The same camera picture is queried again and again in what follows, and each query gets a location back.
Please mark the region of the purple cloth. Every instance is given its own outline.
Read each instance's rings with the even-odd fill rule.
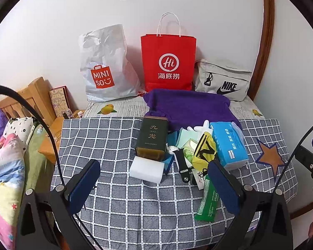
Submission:
[[[210,122],[234,121],[242,129],[239,120],[229,109],[230,100],[223,95],[153,89],[144,95],[144,100],[150,108],[146,115],[168,118],[170,131],[202,126],[206,119]]]

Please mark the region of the yellow bag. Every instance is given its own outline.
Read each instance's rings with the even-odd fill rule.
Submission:
[[[200,172],[203,172],[203,169],[208,169],[208,164],[215,159],[216,152],[216,143],[211,134],[204,132],[194,152],[194,168]]]

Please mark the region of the white pillow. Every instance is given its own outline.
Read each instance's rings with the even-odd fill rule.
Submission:
[[[19,140],[24,155],[34,129],[34,119],[32,117],[18,117],[7,122],[2,136],[6,138],[10,133],[14,133]]]

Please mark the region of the black watch strap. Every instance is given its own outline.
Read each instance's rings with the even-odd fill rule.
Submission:
[[[184,158],[183,149],[175,150],[175,158],[179,166],[179,173],[182,177],[183,182],[188,183],[190,180],[189,169]]]

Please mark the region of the light green cloth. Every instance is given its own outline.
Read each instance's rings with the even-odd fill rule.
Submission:
[[[197,140],[198,138],[198,132],[196,131],[188,131],[184,128],[181,128],[179,131],[179,138],[178,141],[176,143],[176,147],[178,148],[182,148],[184,146],[184,144],[189,140],[189,139],[193,139],[193,140]]]
[[[26,166],[26,180],[24,184],[24,192],[26,189],[33,188],[36,193],[44,193],[50,191],[51,180],[54,172],[54,164],[51,163],[38,149],[45,137],[45,130],[38,125],[27,147],[24,155],[24,163]]]

